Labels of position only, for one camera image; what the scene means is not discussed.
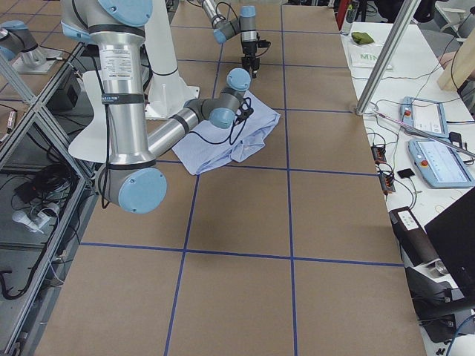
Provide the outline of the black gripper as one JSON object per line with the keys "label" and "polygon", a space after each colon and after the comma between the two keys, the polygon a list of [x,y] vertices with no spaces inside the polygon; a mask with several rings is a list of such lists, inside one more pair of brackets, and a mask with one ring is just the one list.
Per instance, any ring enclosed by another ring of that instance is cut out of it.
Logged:
{"label": "black gripper", "polygon": [[257,40],[241,41],[243,56],[241,57],[241,65],[244,70],[252,71],[252,78],[256,79],[260,68],[260,59],[257,57]]}

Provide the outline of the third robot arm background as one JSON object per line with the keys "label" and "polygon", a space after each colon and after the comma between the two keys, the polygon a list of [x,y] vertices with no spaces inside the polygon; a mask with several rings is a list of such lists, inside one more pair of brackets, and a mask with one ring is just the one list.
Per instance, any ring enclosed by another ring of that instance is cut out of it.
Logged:
{"label": "third robot arm background", "polygon": [[1,54],[8,61],[19,56],[28,70],[36,70],[47,63],[45,52],[27,25],[20,20],[1,23]]}

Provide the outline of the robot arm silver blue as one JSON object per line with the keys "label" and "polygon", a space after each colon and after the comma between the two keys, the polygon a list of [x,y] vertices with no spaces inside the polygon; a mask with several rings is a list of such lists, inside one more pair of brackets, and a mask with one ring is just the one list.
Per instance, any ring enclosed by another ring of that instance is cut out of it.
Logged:
{"label": "robot arm silver blue", "polygon": [[147,214],[163,201],[167,182],[157,157],[203,120],[228,128],[241,111],[251,84],[249,72],[231,70],[216,99],[190,98],[164,125],[148,133],[141,48],[148,55],[174,55],[164,1],[62,1],[63,33],[99,50],[101,109],[105,112],[105,163],[96,175],[102,204]]}
{"label": "robot arm silver blue", "polygon": [[262,41],[256,28],[256,9],[254,5],[246,5],[240,9],[240,15],[227,19],[219,10],[215,1],[197,1],[208,16],[213,28],[213,35],[218,44],[224,44],[231,38],[239,35],[243,56],[241,65],[252,78],[257,77],[260,69],[258,48],[268,45]]}

